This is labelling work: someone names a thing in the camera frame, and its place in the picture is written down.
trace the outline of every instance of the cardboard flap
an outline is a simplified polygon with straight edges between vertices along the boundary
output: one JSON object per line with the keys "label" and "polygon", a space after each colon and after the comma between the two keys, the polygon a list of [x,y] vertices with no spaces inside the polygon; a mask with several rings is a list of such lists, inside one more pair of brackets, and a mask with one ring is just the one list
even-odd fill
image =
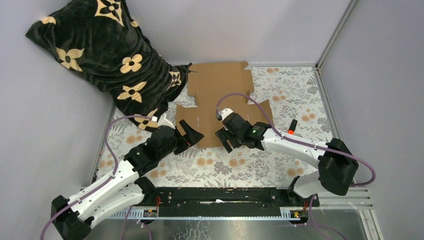
{"label": "cardboard flap", "polygon": [[[198,143],[199,148],[222,147],[215,132],[223,127],[216,119],[218,101],[231,93],[250,95],[254,92],[252,71],[245,70],[248,63],[217,62],[191,65],[188,74],[188,95],[194,97],[198,107],[176,106],[176,121],[185,120],[190,127],[202,133],[204,138]],[[254,104],[247,104],[248,99],[235,95],[224,99],[219,109],[230,108],[252,125],[256,122],[267,123],[261,110]],[[272,120],[270,102],[260,105]]]}
{"label": "cardboard flap", "polygon": [[248,65],[247,61],[212,62],[193,64],[188,69],[192,72],[225,72],[235,68],[243,70]]}

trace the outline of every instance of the enclosure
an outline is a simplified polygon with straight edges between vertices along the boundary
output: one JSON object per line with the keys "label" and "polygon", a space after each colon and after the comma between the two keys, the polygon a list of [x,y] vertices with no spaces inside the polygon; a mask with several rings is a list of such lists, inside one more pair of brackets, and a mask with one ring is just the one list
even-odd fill
{"label": "enclosure", "polygon": [[[70,196],[113,169],[103,143],[108,123],[123,114],[102,93],[56,64],[25,38],[34,22],[70,0],[4,3],[1,15],[1,239],[36,239],[51,202]],[[319,224],[347,239],[421,239],[417,207],[421,159],[424,2],[420,0],[127,0],[131,16],[172,65],[247,61],[257,101],[270,101],[275,125],[328,142],[342,139],[371,164],[376,180],[346,196],[319,195]],[[195,107],[187,86],[168,107]],[[109,141],[117,156],[149,132],[129,120]],[[312,166],[279,153],[191,148],[170,155],[146,176],[157,187],[288,187]],[[360,165],[358,183],[371,174]],[[121,219],[107,219],[87,239],[120,237]],[[325,239],[314,227],[273,220],[157,220],[153,239]],[[324,230],[333,239],[336,233]],[[61,239],[53,226],[46,240]],[[129,221],[124,239],[148,239]]]}

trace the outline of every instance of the beige flower pattern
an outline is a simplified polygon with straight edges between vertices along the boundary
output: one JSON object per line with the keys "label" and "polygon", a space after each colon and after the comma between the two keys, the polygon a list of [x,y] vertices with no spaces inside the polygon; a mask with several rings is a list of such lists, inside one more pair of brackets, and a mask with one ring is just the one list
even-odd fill
{"label": "beige flower pattern", "polygon": [[138,27],[139,24],[136,22],[136,20],[132,20],[131,21],[131,26],[133,26],[134,28]]}
{"label": "beige flower pattern", "polygon": [[[249,67],[252,70],[255,91],[250,96],[262,102],[269,100],[274,123],[278,129],[288,131],[293,119],[298,120],[295,135],[305,139],[329,142],[332,138],[329,121],[321,101],[312,67]],[[182,89],[175,101],[169,103],[166,117],[174,124],[177,104],[196,107],[188,96],[188,86]],[[116,111],[113,119],[122,117]],[[138,119],[139,126],[156,127],[155,122]],[[130,120],[112,126],[109,144],[117,156],[146,141],[151,133],[140,131]],[[141,141],[126,141],[128,137],[142,136]],[[109,151],[103,148],[97,177],[113,169],[107,163]],[[296,175],[315,171],[311,165],[289,155],[240,147],[227,153],[223,147],[199,149],[193,146],[181,154],[164,157],[159,165],[146,173],[156,187],[288,187]]]}
{"label": "beige flower pattern", "polygon": [[123,74],[129,73],[130,71],[137,72],[142,68],[142,64],[140,63],[143,60],[143,56],[141,54],[136,54],[133,57],[127,56],[122,59],[122,67],[120,68],[120,72]]}
{"label": "beige flower pattern", "polygon": [[56,24],[56,19],[52,16],[47,16],[41,20],[42,24]]}
{"label": "beige flower pattern", "polygon": [[133,87],[122,86],[122,89],[124,90],[124,92],[119,94],[119,96],[116,99],[125,100],[127,98],[131,98],[132,100],[141,103],[142,95],[139,93],[139,91],[145,87],[146,83],[147,83],[146,81],[142,81]]}
{"label": "beige flower pattern", "polygon": [[120,1],[97,0],[97,11],[95,12],[94,16],[107,17],[117,21],[122,25],[122,27],[124,26]]}
{"label": "beige flower pattern", "polygon": [[80,66],[77,64],[78,58],[80,58],[83,55],[84,48],[83,49],[71,49],[68,52],[66,52],[63,49],[60,49],[56,47],[57,55],[59,56],[59,59],[62,60],[62,65],[67,69],[74,69],[76,71],[82,72],[83,70],[80,68]]}
{"label": "beige flower pattern", "polygon": [[166,90],[181,85],[181,76],[179,71],[170,71],[169,74],[171,74],[171,83]]}
{"label": "beige flower pattern", "polygon": [[[155,110],[149,112],[146,117],[150,117],[150,118],[153,117],[153,115],[155,115],[155,113],[157,111],[158,111],[158,109],[156,108]],[[144,117],[134,117],[134,120],[136,122],[140,123],[138,125],[138,128],[139,129],[145,130],[146,127],[150,127],[150,128],[157,128],[158,127],[158,123],[157,122],[148,120],[148,119],[146,119]]]}

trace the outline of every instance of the metal frame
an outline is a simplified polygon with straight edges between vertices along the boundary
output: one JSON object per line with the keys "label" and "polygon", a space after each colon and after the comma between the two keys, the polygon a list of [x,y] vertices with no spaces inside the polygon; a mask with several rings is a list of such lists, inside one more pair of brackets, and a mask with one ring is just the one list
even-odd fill
{"label": "metal frame", "polygon": [[[342,133],[340,131],[340,127],[337,122],[336,115],[333,112],[333,107],[327,92],[324,77],[321,72],[321,67],[325,63],[325,60],[327,59],[329,52],[331,51],[333,45],[337,41],[337,38],[342,32],[343,27],[345,26],[346,22],[348,21],[349,17],[351,16],[358,2],[359,0],[350,0],[333,34],[331,35],[330,40],[325,46],[324,51],[322,52],[321,56],[319,57],[314,67],[316,82],[318,84],[319,92],[321,93],[321,98],[324,104],[325,112],[330,122],[331,132],[334,137],[339,138],[341,140],[343,140]],[[362,225],[365,229],[366,236],[370,240],[384,240],[379,223],[376,218],[375,211],[372,207],[371,199],[369,199],[369,203],[371,204],[370,208],[368,209],[361,208],[358,210],[358,213],[360,214],[360,217],[362,220]]]}
{"label": "metal frame", "polygon": [[334,43],[337,40],[337,37],[340,35],[340,32],[342,31],[343,27],[345,26],[346,22],[348,21],[349,17],[351,16],[351,13],[353,12],[358,2],[359,0],[350,0],[350,2],[347,4],[346,10],[344,10],[344,13],[341,16],[340,21],[338,21],[338,24],[335,27],[335,30],[332,33],[330,40],[327,43],[327,46],[325,46],[324,51],[322,52],[321,56],[319,57],[318,61],[315,64],[315,67],[317,69],[320,69],[323,66],[324,61],[326,60],[331,48],[333,47]]}
{"label": "metal frame", "polygon": [[[186,217],[176,217],[176,216],[159,216],[159,217],[145,217],[143,216],[144,210],[154,210],[155,208],[152,208],[151,206],[135,206],[132,208],[131,212],[129,213],[127,219],[134,219],[134,220],[201,220],[201,221],[210,221],[210,220],[236,220],[236,221],[252,221],[252,220],[262,220],[262,221],[297,221],[298,218],[291,218],[291,213],[289,209],[285,209],[283,207],[280,207],[281,216],[262,216],[262,217],[201,217],[201,216],[186,216]],[[121,211],[118,211],[117,213],[113,214],[112,216],[108,217],[107,219],[124,219],[127,215],[129,208],[122,209]]]}
{"label": "metal frame", "polygon": [[[115,107],[115,104],[112,104],[112,106],[110,107],[109,117],[107,118],[106,126],[104,126],[105,130],[108,127],[111,120],[114,118],[116,109],[117,108]],[[97,170],[99,168],[100,155],[102,154],[102,150],[103,150],[104,147],[105,147],[105,136],[104,136],[104,134],[102,134],[101,140],[100,140],[100,146],[98,147],[97,154],[95,155],[96,159],[95,159],[94,165],[91,169],[91,174],[90,174],[90,178],[88,180],[87,186],[90,186],[96,180],[96,173],[97,173]]]}
{"label": "metal frame", "polygon": [[284,68],[284,67],[315,67],[317,64],[316,63],[249,63],[249,67],[269,67],[269,68],[274,68],[274,67],[280,67],[280,68]]}

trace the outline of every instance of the white cable clip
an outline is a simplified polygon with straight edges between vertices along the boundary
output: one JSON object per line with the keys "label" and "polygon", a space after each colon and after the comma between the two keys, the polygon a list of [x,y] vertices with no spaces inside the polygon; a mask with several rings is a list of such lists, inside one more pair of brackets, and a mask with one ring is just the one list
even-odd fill
{"label": "white cable clip", "polygon": [[317,145],[318,145],[318,143],[319,143],[319,141],[317,141],[317,142],[315,143],[315,145],[313,146],[313,149],[314,149],[314,150],[317,150]]}
{"label": "white cable clip", "polygon": [[137,223],[136,224],[140,224],[141,225],[141,227],[140,228],[143,228],[144,226],[145,226],[145,223],[144,222],[142,222],[140,219],[137,219]]}

